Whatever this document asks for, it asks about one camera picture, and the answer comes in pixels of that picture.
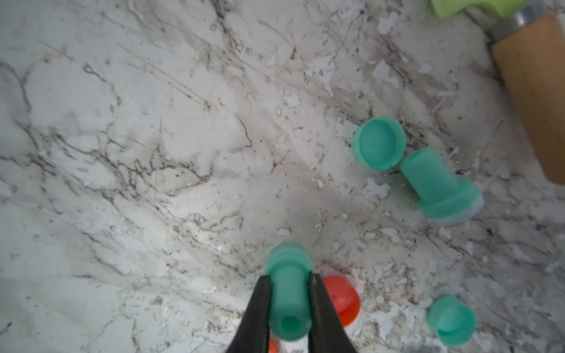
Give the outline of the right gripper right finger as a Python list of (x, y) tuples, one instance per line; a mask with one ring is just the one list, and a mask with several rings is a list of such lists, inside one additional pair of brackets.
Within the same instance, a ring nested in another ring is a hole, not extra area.
[(308, 292), (312, 317), (312, 327), (308, 334), (308, 351), (357, 353), (357, 349), (341, 324), (319, 274), (309, 273)]

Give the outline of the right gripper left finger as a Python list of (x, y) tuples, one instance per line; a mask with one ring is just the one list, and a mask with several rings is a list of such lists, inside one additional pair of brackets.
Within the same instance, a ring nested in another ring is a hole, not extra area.
[(270, 276), (261, 276), (226, 353), (267, 353), (269, 351), (271, 292)]

